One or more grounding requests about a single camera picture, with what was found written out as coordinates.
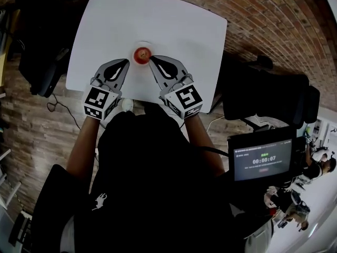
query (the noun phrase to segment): person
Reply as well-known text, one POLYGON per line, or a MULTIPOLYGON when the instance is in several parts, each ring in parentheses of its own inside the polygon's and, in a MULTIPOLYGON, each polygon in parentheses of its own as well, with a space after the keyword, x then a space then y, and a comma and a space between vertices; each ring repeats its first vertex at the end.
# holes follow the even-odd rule
POLYGON ((32 252, 104 252, 222 247, 235 244, 220 156, 199 115, 178 123, 156 104, 145 114, 112 118, 98 142, 99 120, 87 117, 66 169, 54 165, 36 203, 32 252))
POLYGON ((308 179, 312 180, 318 178, 322 175, 325 175, 329 172, 333 172, 336 168, 336 159, 331 158, 326 160, 325 162, 317 162, 316 160, 311 158, 310 155, 310 146, 306 146, 305 152, 305 161, 308 165, 308 168, 303 170, 303 175, 306 176, 308 179))
POLYGON ((277 195, 267 193, 266 196, 285 213, 285 220, 290 222, 294 219, 298 223, 298 226, 301 225, 301 230, 306 230, 308 228, 308 214, 298 211, 292 198, 292 191, 284 192, 280 189, 277 191, 277 195))

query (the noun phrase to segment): person in background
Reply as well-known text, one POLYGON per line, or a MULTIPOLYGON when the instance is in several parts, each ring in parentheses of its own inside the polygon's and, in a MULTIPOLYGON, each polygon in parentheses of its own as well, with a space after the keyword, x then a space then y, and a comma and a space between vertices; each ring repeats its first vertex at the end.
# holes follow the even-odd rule
POLYGON ((328 154, 329 153, 330 153, 329 149, 318 148, 318 151, 314 152, 314 154, 312 155, 312 159, 317 161, 317 162, 322 161, 322 159, 328 160, 328 154))
POLYGON ((309 222, 307 221, 308 214, 302 213, 296 209, 296 205, 291 197, 292 192, 284 192, 280 189, 276 194, 277 195, 271 195, 267 193, 266 196, 286 214, 285 220, 290 222, 294 219, 298 223, 298 226, 301 224, 301 230, 306 230, 309 226, 309 222))
POLYGON ((329 160, 326 160, 325 162, 324 161, 317 162, 316 160, 314 160, 310 155, 309 145, 306 146, 305 161, 306 164, 308 165, 308 168, 303 170, 303 175, 309 178, 310 180, 316 179, 329 172, 333 172, 334 169, 336 168, 335 158, 331 158, 329 160))

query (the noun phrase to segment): white logo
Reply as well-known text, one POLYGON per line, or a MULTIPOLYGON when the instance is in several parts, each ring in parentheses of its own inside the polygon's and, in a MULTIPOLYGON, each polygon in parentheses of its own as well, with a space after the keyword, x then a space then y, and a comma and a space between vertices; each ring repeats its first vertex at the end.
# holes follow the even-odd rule
POLYGON ((101 195, 99 195, 96 199, 97 201, 97 205, 96 205, 96 208, 92 209, 93 210, 96 210, 96 209, 99 209, 99 208, 102 208, 103 207, 103 201, 107 198, 107 195, 105 193, 102 193, 101 195))
POLYGON ((182 99, 187 99, 187 98, 189 99, 189 100, 185 101, 186 105, 195 101, 194 97, 192 96, 192 92, 193 92, 193 90, 189 89, 189 93, 186 94, 186 95, 184 95, 184 93, 180 93, 180 96, 181 96, 182 99))
POLYGON ((198 112, 198 111, 199 111, 199 108, 191 109, 191 110, 189 110, 189 111, 187 112, 187 115, 194 114, 194 113, 196 113, 196 112, 198 112))

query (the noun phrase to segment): screen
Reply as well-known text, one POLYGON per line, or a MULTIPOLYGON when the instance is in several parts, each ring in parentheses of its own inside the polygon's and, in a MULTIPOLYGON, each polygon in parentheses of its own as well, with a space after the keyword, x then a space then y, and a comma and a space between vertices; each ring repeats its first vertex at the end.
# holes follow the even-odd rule
POLYGON ((289 171, 291 139, 234 150, 235 181, 272 176, 289 171))

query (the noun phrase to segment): black office chair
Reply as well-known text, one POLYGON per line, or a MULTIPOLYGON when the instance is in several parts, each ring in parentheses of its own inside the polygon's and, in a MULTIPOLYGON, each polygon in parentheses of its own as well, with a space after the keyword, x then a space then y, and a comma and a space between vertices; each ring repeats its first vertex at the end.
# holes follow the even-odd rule
POLYGON ((305 75, 276 75, 257 70, 251 63, 223 57, 220 74, 224 115, 227 120, 268 116, 300 129, 317 119, 320 93, 305 75))
POLYGON ((31 85, 31 93, 49 97, 67 72, 78 20, 62 0, 15 0, 21 10, 20 26, 8 58, 21 53, 19 71, 31 85))
POLYGON ((32 215, 25 210, 22 210, 13 225, 8 242, 15 247, 16 242, 22 244, 22 252, 31 252, 31 220, 32 215))

